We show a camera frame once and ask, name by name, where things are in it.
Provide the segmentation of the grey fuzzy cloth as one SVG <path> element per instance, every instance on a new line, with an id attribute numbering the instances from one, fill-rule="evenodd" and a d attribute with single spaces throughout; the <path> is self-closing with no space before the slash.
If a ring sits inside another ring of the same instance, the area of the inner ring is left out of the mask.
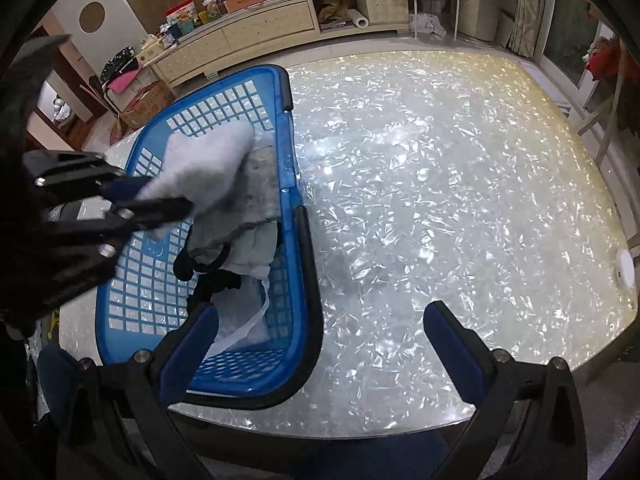
<path id="1" fill-rule="evenodd" d="M 276 149 L 256 148 L 243 160 L 231 191 L 193 220 L 186 250 L 198 263 L 209 264 L 221 245 L 245 230 L 279 221 L 280 188 Z"/>

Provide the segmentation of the white quilted cloth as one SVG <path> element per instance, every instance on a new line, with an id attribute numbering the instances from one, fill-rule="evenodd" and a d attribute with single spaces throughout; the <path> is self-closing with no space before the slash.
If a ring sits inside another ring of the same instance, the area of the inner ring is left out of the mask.
<path id="1" fill-rule="evenodd" d="M 230 256 L 221 269 L 240 278 L 240 288 L 213 294 L 219 327 L 206 359 L 269 340 L 265 315 L 270 306 L 269 272 L 278 232 L 278 222 L 270 221 L 245 230 L 232 240 Z"/>

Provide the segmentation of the white towel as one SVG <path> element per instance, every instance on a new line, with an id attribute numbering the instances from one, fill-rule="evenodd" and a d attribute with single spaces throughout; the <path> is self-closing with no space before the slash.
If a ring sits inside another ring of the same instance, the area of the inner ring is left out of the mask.
<path id="1" fill-rule="evenodd" d="M 192 205 L 186 218 L 194 219 L 231 191 L 255 136 L 254 126 L 244 119 L 225 122 L 204 136 L 173 133 L 166 144 L 163 171 L 136 200 L 185 198 Z"/>

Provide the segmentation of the cream TV cabinet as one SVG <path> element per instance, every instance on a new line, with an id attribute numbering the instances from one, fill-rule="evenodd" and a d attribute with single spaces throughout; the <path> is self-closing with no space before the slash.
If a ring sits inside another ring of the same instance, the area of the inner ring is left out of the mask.
<path id="1" fill-rule="evenodd" d="M 348 21 L 334 28 L 320 25 L 316 9 L 320 2 L 265 0 L 228 13 L 178 39 L 148 65 L 160 80 L 176 88 L 194 77 L 215 77 L 236 64 L 303 44 L 409 29 L 408 0 L 355 0 L 354 8 L 367 24 Z"/>

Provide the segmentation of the blue plastic laundry basket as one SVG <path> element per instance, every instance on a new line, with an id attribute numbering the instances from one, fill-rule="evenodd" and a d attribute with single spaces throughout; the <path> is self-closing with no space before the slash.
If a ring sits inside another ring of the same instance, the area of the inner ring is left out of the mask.
<path id="1" fill-rule="evenodd" d="M 154 178 L 179 148 L 247 122 L 254 148 L 232 191 L 163 237 L 137 232 L 116 273 L 96 293 L 96 346 L 106 365 L 155 349 L 188 304 L 216 304 L 218 334 L 186 400 L 212 408 L 264 410 L 305 385 L 323 333 L 314 248 L 294 150 L 288 72 L 258 65 L 169 105 L 141 130 L 126 161 L 130 177 Z"/>

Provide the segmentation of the white paper roll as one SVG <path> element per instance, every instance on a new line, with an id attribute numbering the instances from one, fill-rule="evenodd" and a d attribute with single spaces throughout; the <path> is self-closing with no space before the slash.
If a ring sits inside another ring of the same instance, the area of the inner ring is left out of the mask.
<path id="1" fill-rule="evenodd" d="M 370 24 L 368 18 L 360 13 L 357 9 L 349 9 L 346 12 L 346 15 L 349 21 L 351 21 L 352 24 L 359 29 L 367 28 Z"/>

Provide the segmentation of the wooden clothes rack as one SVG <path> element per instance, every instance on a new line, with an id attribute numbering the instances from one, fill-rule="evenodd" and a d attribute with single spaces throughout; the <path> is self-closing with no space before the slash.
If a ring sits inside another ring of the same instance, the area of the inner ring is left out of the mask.
<path id="1" fill-rule="evenodd" d="M 579 124 L 582 136 L 601 120 L 605 121 L 604 135 L 594 161 L 601 167 L 613 139 L 624 131 L 639 137 L 639 63 L 628 53 L 617 36 L 599 36 L 584 56 L 585 69 L 596 87 L 606 91 L 604 99 L 587 108 L 588 115 Z"/>

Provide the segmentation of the small white round puck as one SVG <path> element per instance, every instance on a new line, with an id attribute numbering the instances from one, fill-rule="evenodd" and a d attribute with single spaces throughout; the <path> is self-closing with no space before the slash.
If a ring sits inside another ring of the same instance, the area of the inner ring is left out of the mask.
<path id="1" fill-rule="evenodd" d="M 620 248 L 616 254 L 615 272 L 622 289 L 634 288 L 634 258 L 626 248 Z"/>

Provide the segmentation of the cardboard box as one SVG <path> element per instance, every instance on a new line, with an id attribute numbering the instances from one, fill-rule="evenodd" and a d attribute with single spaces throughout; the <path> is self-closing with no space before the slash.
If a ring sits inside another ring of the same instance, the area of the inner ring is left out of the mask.
<path id="1" fill-rule="evenodd" d="M 145 126 L 155 115 L 175 101 L 175 96 L 163 81 L 142 88 L 120 113 L 119 118 L 131 129 Z"/>

